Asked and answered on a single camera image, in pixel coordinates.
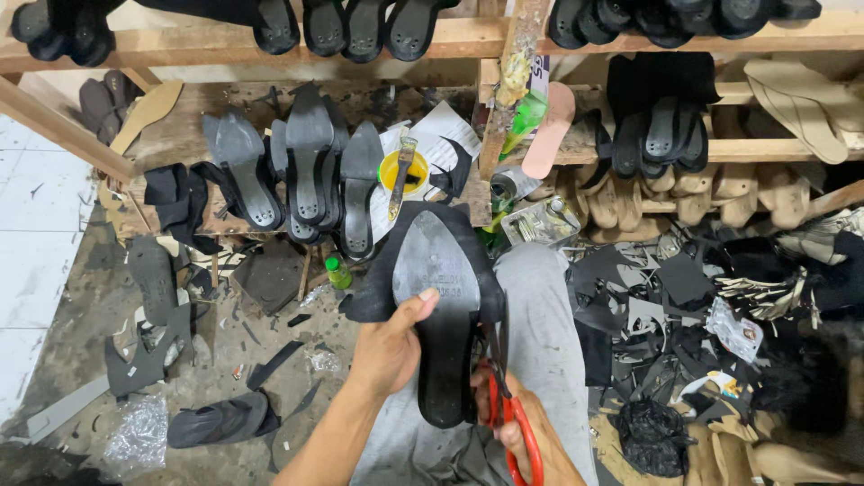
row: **red scissors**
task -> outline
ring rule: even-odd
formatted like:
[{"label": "red scissors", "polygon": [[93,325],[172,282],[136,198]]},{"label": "red scissors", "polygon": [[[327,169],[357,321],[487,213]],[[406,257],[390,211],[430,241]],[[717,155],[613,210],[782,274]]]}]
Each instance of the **red scissors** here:
[{"label": "red scissors", "polygon": [[[483,324],[486,339],[489,341],[489,349],[492,358],[489,360],[491,373],[489,374],[489,421],[486,423],[491,428],[501,427],[506,422],[514,419],[522,429],[522,437],[528,449],[528,458],[531,462],[532,486],[543,486],[543,458],[540,456],[540,448],[537,446],[537,438],[531,430],[528,416],[522,407],[518,397],[514,397],[507,388],[505,376],[507,376],[507,344],[508,344],[508,319],[505,318],[500,324],[500,332],[496,331],[494,324]],[[510,476],[516,486],[528,486],[519,472],[516,456],[507,451],[507,466]]]}]

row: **floor tile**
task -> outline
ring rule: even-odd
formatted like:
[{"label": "floor tile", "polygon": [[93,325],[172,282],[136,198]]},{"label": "floor tile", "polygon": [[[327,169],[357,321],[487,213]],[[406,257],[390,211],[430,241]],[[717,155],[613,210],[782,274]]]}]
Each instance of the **floor tile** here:
[{"label": "floor tile", "polygon": [[0,355],[3,356],[0,423],[21,405],[47,332],[47,329],[0,329]]},{"label": "floor tile", "polygon": [[69,152],[25,150],[0,195],[0,231],[82,231],[95,194],[91,172]]},{"label": "floor tile", "polygon": [[0,182],[8,182],[24,150],[0,150]]},{"label": "floor tile", "polygon": [[3,269],[15,276],[0,279],[0,329],[51,326],[80,242],[79,233],[0,232]]},{"label": "floor tile", "polygon": [[34,135],[26,126],[0,114],[0,150],[22,150]]},{"label": "floor tile", "polygon": [[60,147],[58,144],[55,144],[51,140],[43,137],[38,133],[34,133],[30,140],[27,141],[27,144],[24,145],[24,148],[27,150],[51,150],[54,152],[65,152],[66,149]]}]

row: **gray sweatpants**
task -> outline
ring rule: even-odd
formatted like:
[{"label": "gray sweatpants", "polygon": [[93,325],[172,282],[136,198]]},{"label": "gray sweatpants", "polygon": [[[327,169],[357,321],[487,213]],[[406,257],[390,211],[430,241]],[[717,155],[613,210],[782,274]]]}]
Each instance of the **gray sweatpants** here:
[{"label": "gray sweatpants", "polygon": [[[543,402],[564,450],[588,486],[597,486],[588,433],[585,361],[564,283],[567,261],[536,243],[495,264],[510,308],[508,367]],[[512,484],[504,446],[484,426],[441,430],[417,408],[417,373],[384,403],[352,485]]]}]

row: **yellow container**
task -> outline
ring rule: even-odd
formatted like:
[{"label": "yellow container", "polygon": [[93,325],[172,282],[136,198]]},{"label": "yellow container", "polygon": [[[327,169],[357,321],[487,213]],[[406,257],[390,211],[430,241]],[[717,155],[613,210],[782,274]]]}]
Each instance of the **yellow container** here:
[{"label": "yellow container", "polygon": [[[391,152],[384,157],[384,161],[378,167],[378,179],[384,185],[384,192],[389,196],[396,184],[399,174],[399,151]],[[417,183],[405,183],[403,201],[422,201],[423,196],[429,191],[429,165],[420,152],[414,152],[414,160],[408,168],[408,175],[420,180]]]}]

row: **green plastic bottle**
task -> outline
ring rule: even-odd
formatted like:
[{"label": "green plastic bottle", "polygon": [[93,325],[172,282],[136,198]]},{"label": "green plastic bottle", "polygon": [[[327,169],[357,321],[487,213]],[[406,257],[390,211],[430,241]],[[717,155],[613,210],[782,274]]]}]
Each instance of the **green plastic bottle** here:
[{"label": "green plastic bottle", "polygon": [[333,284],[334,289],[343,291],[351,286],[351,272],[338,258],[328,258],[324,262],[324,266],[327,268],[327,277],[330,278],[330,283]]},{"label": "green plastic bottle", "polygon": [[522,98],[522,101],[519,102],[519,106],[516,108],[516,116],[513,117],[513,127],[504,139],[504,146],[501,148],[501,155],[498,157],[499,161],[506,159],[510,151],[516,145],[519,145],[519,142],[540,126],[548,109],[549,101],[542,93],[535,90],[530,90]]}]

